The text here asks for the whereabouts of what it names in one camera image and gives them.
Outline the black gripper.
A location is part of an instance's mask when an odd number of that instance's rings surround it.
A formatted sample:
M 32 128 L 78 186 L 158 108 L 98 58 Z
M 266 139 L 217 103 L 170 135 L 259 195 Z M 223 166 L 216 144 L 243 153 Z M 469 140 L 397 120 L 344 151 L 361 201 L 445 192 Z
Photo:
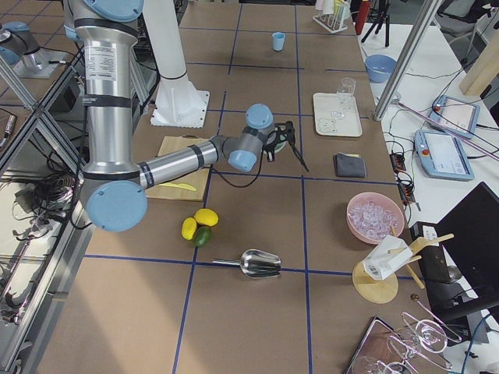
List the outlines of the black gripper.
M 268 161 L 275 161 L 275 149 L 279 145 L 279 137 L 276 136 L 272 140 L 268 140 L 265 145 L 265 153 Z

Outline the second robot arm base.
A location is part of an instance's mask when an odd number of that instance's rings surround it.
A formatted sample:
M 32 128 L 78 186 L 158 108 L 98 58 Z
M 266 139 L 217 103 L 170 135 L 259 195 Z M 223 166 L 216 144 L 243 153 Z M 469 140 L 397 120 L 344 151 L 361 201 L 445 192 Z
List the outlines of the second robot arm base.
M 1 57 L 19 78 L 49 79 L 69 53 L 43 49 L 23 22 L 1 25 Z

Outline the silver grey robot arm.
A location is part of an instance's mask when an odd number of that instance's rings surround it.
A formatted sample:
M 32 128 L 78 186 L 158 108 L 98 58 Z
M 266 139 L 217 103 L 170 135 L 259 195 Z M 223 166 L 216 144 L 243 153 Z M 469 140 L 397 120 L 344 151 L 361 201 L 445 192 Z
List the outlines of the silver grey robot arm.
M 226 159 L 240 171 L 253 168 L 274 129 L 270 109 L 255 104 L 238 137 L 215 136 L 198 145 L 136 163 L 132 159 L 131 66 L 143 17 L 161 78 L 155 125 L 200 127 L 209 94 L 189 81 L 171 1 L 67 1 L 65 31 L 84 49 L 90 160 L 81 199 L 99 228 L 120 232 L 147 211 L 146 190 Z

